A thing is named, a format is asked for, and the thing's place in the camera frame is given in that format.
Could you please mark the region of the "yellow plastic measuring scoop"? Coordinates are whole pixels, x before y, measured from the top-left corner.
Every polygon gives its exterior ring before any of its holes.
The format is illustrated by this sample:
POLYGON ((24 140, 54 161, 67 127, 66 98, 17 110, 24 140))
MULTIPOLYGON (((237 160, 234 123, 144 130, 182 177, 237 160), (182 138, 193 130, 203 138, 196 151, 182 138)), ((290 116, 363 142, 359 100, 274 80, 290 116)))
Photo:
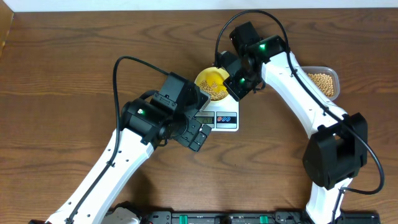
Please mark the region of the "yellow plastic measuring scoop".
POLYGON ((223 85, 225 78, 219 73, 208 73, 205 75, 205 80, 214 91, 226 90, 223 85))

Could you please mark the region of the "yellow plastic bowl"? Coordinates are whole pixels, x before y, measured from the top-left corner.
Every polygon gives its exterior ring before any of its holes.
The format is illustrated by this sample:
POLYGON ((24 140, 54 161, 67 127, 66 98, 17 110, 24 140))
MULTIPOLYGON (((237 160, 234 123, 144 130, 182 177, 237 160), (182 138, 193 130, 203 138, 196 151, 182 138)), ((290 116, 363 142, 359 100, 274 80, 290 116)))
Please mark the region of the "yellow plastic bowl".
POLYGON ((221 74, 225 79, 227 79, 229 77, 229 74, 226 70, 223 70, 222 68, 216 68, 216 67, 210 67, 210 68, 206 68, 203 71, 201 71, 198 76, 195 79, 195 84, 199 86, 199 84, 205 80, 205 75, 208 73, 219 73, 221 74))

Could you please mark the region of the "white digital kitchen scale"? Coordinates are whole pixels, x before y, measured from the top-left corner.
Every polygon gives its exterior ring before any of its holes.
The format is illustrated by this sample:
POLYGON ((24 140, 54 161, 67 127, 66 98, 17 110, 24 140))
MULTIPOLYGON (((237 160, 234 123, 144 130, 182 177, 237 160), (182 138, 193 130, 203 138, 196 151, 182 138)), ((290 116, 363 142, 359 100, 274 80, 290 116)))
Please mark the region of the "white digital kitchen scale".
POLYGON ((235 132, 239 129, 239 103, 230 94, 220 101, 210 99, 195 119, 208 125, 212 131, 235 132))

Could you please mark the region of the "pile of soybeans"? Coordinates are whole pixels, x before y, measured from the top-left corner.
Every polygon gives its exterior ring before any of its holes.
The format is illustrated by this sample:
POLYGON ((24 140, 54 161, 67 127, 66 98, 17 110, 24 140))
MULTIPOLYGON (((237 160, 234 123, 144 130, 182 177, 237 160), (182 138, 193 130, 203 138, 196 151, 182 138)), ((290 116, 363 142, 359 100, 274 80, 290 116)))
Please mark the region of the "pile of soybeans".
POLYGON ((308 77, 327 97, 334 95, 333 79, 325 73, 308 73, 308 77))

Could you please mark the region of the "clear plastic bean container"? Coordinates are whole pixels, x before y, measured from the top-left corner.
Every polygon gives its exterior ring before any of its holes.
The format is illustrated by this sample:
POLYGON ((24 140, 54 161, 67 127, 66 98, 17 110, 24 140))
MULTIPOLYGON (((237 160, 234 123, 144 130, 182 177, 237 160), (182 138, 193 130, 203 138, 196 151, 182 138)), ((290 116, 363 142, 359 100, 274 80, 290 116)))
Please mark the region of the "clear plastic bean container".
POLYGON ((340 82, 337 73, 328 67, 308 66, 302 67, 312 82, 331 101, 337 99, 340 94, 340 82))

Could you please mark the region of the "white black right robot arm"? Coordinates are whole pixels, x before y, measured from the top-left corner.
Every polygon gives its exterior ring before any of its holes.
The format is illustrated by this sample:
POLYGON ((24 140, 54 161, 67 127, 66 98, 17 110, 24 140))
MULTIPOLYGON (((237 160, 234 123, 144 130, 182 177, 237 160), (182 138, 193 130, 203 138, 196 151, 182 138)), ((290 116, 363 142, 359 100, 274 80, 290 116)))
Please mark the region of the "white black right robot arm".
POLYGON ((283 37, 259 36, 250 22, 229 35, 235 54, 218 53, 217 67, 229 77, 228 93, 242 100, 258 84, 271 86, 301 122, 308 138, 302 162, 312 180, 305 211, 311 223, 333 223, 342 219, 343 193, 367 163, 368 124, 321 92, 296 61, 283 37))

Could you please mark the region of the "soybeans in yellow bowl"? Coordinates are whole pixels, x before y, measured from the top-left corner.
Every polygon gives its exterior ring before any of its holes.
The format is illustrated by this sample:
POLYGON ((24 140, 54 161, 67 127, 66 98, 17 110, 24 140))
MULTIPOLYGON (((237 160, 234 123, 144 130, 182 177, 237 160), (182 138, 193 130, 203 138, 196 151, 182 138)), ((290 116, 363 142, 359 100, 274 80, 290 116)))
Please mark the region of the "soybeans in yellow bowl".
POLYGON ((219 101, 228 96, 226 87, 223 85, 219 85, 216 82, 213 82, 210 85, 206 80, 203 80, 199 84, 199 87, 211 96, 211 101, 219 101))

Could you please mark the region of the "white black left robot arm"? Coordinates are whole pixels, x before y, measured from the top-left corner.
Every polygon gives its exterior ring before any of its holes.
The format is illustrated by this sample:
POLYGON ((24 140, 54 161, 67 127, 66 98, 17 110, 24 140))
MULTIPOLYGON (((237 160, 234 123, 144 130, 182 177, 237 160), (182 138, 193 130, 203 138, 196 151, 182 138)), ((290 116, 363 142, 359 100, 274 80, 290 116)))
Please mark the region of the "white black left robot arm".
POLYGON ((46 223, 102 223, 133 173, 158 147, 173 139, 199 151, 211 132, 194 116, 210 96, 169 73, 160 90, 149 90, 116 110, 116 129, 106 149, 72 196, 46 223))

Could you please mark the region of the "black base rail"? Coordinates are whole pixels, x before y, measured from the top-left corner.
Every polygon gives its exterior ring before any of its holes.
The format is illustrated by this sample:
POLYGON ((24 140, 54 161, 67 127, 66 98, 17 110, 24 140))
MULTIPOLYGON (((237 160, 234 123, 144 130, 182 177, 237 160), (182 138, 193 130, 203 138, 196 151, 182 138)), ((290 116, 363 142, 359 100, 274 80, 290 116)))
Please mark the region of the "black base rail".
POLYGON ((306 224, 311 223, 304 211, 279 210, 267 213, 176 213, 152 212, 141 224, 306 224))

